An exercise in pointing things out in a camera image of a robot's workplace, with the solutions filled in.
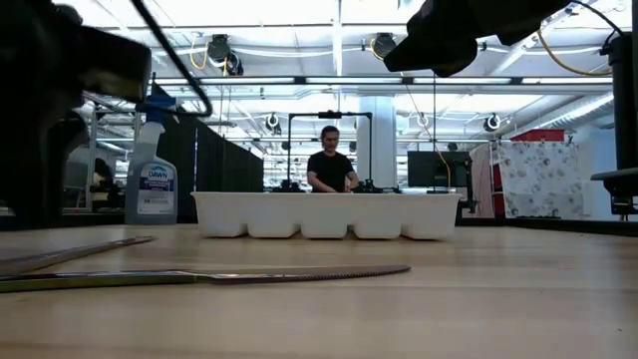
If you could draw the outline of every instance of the black t-shirt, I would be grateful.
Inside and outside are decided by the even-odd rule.
[[[314,154],[308,160],[308,172],[317,174],[317,178],[338,192],[346,189],[346,175],[352,172],[352,163],[347,157],[335,153],[328,156],[324,152]]]

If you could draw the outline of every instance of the spray nozzle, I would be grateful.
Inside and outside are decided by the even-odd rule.
[[[167,119],[179,120],[174,115],[169,115],[161,109],[175,110],[177,107],[176,98],[171,96],[150,95],[143,104],[138,104],[136,110],[147,114],[147,122],[155,122],[164,125]]]

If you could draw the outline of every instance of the man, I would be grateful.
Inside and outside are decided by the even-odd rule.
[[[326,126],[321,130],[323,151],[308,160],[308,183],[313,192],[348,192],[359,184],[359,178],[347,157],[337,152],[339,130]]]

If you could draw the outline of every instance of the yellow cable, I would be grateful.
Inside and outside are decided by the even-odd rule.
[[[558,59],[556,57],[556,55],[554,55],[554,53],[551,51],[551,48],[549,47],[549,45],[545,41],[545,38],[542,37],[542,34],[540,33],[540,30],[536,31],[536,34],[538,34],[538,40],[540,40],[540,43],[542,44],[542,47],[545,49],[545,51],[547,51],[547,55],[549,55],[551,60],[553,60],[561,68],[563,68],[563,69],[565,69],[565,70],[567,70],[569,72],[572,72],[574,74],[583,75],[583,76],[609,76],[609,75],[611,75],[611,70],[605,71],[605,72],[602,72],[602,73],[590,73],[590,72],[586,72],[586,71],[577,70],[577,69],[572,68],[569,65],[566,65],[565,63],[560,61],[560,59]]]
[[[383,61],[381,55],[377,54],[375,51],[375,39],[370,40],[370,50],[372,50],[372,55],[374,55],[377,59]]]
[[[195,48],[195,36],[192,35],[192,41],[190,42],[190,62],[196,69],[203,70],[206,67],[206,61],[208,61],[208,50],[206,49],[206,51],[204,51],[203,53],[203,63],[201,65],[197,65],[195,64],[195,61],[192,58],[192,50],[194,50],[194,48]]]
[[[417,102],[415,101],[415,98],[412,96],[412,92],[410,91],[410,87],[408,87],[408,85],[406,85],[406,89],[408,90],[408,95],[410,95],[412,104],[415,106],[415,111],[417,112],[417,114],[419,114],[419,117],[421,118],[421,122],[424,124],[426,121],[423,118],[423,114],[421,113],[421,111],[419,111]],[[448,192],[450,192],[452,189],[452,171],[450,170],[450,165],[448,165],[448,162],[446,161],[446,159],[443,158],[441,151],[439,151],[439,148],[437,148],[437,143],[435,142],[435,139],[433,139],[432,135],[430,134],[430,130],[428,130],[428,127],[424,126],[424,129],[426,129],[426,133],[428,134],[430,141],[432,141],[432,146],[435,149],[435,152],[437,153],[437,155],[439,155],[441,162],[443,162],[443,164],[446,165],[446,169],[448,170]]]

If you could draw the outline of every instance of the desk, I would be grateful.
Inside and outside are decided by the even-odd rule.
[[[0,295],[1,358],[635,358],[638,239],[462,227],[448,241],[200,239],[194,225],[0,233],[2,257],[156,235],[47,271],[413,265],[342,281]]]

